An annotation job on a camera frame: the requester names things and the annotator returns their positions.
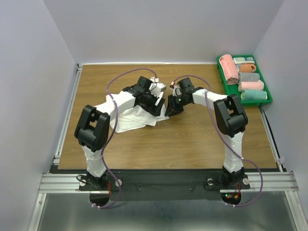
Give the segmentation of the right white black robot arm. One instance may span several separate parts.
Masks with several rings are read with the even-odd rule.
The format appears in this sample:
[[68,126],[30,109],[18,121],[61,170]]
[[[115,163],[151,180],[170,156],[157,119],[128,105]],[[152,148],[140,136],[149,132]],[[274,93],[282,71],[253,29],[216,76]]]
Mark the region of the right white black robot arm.
[[165,115],[174,116],[183,112],[184,106],[192,103],[205,106],[218,136],[224,143],[225,157],[221,182],[232,188],[244,176],[242,139],[248,117],[236,94],[223,95],[203,87],[195,87],[188,76],[178,83],[171,82],[173,93],[168,96]]

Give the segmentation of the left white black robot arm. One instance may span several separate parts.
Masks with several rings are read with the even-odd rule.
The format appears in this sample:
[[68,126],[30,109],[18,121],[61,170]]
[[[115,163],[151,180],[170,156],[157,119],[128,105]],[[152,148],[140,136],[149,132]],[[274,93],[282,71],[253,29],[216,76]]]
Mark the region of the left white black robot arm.
[[103,163],[102,151],[111,138],[110,122],[116,120],[122,112],[137,106],[152,116],[160,116],[166,88],[156,78],[141,76],[136,84],[123,88],[119,94],[110,95],[105,103],[95,107],[86,105],[83,108],[74,133],[87,163],[87,175],[80,177],[79,182],[97,190],[107,185],[107,168]]

